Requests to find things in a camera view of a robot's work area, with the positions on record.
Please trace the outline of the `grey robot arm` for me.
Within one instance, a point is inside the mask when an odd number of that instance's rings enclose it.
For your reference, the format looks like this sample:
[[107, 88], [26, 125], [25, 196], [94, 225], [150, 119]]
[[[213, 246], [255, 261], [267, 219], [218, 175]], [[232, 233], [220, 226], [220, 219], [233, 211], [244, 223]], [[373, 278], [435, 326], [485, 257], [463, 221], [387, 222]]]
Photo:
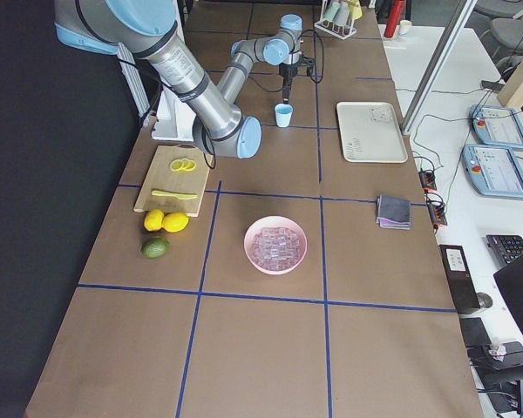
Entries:
[[218, 89], [232, 105], [242, 86], [247, 81], [256, 63], [266, 63], [279, 67], [282, 77], [282, 102], [289, 103], [293, 79], [300, 68], [305, 68], [308, 76], [314, 74], [316, 60], [301, 51], [302, 18], [287, 14], [281, 18], [280, 28], [272, 37], [241, 40], [231, 50], [232, 61], [226, 68]]
[[173, 94], [195, 113], [195, 145], [216, 157], [251, 158], [260, 145], [261, 124], [234, 101], [252, 64], [236, 53], [215, 85], [178, 34], [179, 13], [171, 1], [56, 1], [58, 39], [74, 48], [116, 54], [123, 44], [145, 59]]

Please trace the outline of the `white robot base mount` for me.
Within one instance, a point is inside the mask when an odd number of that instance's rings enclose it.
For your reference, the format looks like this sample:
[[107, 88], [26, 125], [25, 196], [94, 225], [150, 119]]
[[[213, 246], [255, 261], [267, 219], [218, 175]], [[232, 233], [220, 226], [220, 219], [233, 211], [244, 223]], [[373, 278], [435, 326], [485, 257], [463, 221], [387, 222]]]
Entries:
[[195, 113], [188, 104], [182, 103], [168, 87], [163, 87], [160, 94], [156, 118], [152, 130], [153, 139], [193, 143]]

